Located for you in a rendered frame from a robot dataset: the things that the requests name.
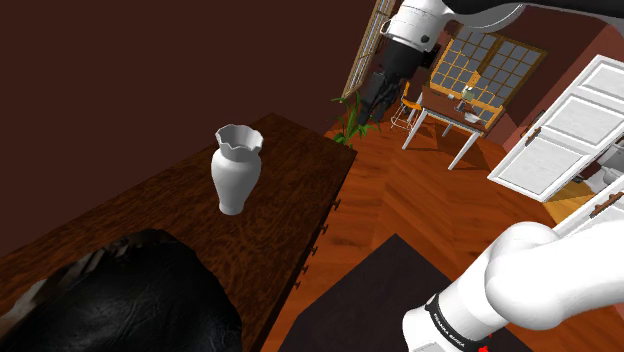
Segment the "wooden table with white legs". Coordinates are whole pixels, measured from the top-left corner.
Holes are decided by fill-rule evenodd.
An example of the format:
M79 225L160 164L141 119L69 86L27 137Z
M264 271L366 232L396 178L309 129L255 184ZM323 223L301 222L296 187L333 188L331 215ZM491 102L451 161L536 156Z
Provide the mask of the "wooden table with white legs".
M411 125L409 135L402 146L403 150L408 147L419 127L428 116L432 116L448 124L444 134L446 134L451 127L457 127L470 133L470 137L448 166L449 170L452 170L456 166L474 142L487 131L486 127L481 124L477 118L467 119L467 116L473 113L468 103L465 104L463 109L456 110L455 107L459 104L457 98L450 99L447 94L437 92L430 87L422 87L421 94L416 104L419 105L420 108L414 107L409 115L408 122L410 122Z

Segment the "orange chair with white legs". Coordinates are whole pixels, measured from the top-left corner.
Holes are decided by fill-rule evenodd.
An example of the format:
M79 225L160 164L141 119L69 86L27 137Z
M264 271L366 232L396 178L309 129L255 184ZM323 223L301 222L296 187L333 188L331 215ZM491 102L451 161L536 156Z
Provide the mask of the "orange chair with white legs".
M422 111L422 107L419 104L420 100L414 102L407 99L409 87L410 82L407 81L401 95L400 106L390 119L390 129L402 128L405 130L411 130L414 125L414 116Z

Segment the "dark robot stand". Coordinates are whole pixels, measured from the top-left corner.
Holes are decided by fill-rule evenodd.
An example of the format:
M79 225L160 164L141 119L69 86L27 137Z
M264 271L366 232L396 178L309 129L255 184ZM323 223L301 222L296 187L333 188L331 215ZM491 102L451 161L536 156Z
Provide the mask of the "dark robot stand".
M408 352L403 316L449 285L394 234L298 315L278 352Z

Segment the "dark wooden chest of drawers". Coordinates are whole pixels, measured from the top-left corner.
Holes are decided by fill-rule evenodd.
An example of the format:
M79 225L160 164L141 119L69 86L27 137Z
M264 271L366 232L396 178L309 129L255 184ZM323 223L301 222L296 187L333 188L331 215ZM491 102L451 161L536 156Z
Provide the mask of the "dark wooden chest of drawers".
M204 150L0 257L0 315L32 284L145 228L196 252L242 319L243 352L260 352L356 158L356 151L269 114L252 123L262 170L243 211L222 214Z

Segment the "tall wooden frame window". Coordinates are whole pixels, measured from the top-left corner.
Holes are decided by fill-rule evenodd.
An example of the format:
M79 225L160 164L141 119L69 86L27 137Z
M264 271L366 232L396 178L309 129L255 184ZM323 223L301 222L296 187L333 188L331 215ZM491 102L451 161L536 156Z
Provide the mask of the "tall wooden frame window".
M348 98L362 85L380 41L380 29L390 19L396 0L376 0L347 82L341 94Z

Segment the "black glossy rounded object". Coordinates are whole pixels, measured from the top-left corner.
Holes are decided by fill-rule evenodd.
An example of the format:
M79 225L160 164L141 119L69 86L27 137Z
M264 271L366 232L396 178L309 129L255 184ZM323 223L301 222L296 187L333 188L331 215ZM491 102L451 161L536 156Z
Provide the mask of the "black glossy rounded object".
M0 352L242 352L242 322L196 253L149 229L33 284L0 319Z

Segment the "yellow frame grid window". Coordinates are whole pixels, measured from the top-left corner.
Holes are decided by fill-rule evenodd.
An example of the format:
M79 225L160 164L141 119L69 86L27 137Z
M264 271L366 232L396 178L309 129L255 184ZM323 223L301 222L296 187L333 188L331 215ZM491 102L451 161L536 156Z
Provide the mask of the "yellow frame grid window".
M489 129L545 56L542 49L498 34L462 29L444 49L429 86L454 97L471 87L469 103Z

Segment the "green potted plant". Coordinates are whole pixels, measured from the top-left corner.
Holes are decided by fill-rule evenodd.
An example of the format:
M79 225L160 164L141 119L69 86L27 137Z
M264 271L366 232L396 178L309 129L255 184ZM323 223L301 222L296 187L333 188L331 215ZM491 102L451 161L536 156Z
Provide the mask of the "green potted plant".
M368 124L368 123L360 124L358 122L357 114L358 114L358 111L360 108L360 102L361 102L360 94L358 91L355 92L355 96L356 96L356 100L355 100L355 103L352 105L350 105L347 102L346 98L332 99L332 102L339 102L339 103L344 104L346 108L346 114L347 114L346 118L343 118L340 116L334 116L334 119L339 120L341 122L341 131L335 134L332 137L332 140L339 144L347 145L350 148L353 148L353 144L350 142L350 140L356 134L358 134L359 137L362 138L363 136L367 135L367 132L370 129L376 129L378 131L381 131L381 126L378 122L375 122L373 124Z

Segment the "white panelled door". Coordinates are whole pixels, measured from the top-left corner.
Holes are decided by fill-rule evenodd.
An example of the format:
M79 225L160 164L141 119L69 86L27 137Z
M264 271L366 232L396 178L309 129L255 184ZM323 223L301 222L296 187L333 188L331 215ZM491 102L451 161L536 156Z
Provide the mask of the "white panelled door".
M565 237L615 220L624 220L624 175L566 217L553 230L560 237Z
M488 175L540 202L624 134L624 62L595 56Z

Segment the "white fluted vase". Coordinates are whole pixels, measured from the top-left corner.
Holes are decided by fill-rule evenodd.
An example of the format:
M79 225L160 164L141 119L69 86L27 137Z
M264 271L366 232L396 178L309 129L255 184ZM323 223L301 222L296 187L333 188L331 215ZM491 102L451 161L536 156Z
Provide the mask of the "white fluted vase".
M242 212L261 172L259 152L264 138L246 125L228 124L215 133L218 149L211 160L211 176L219 198L219 210L226 215Z

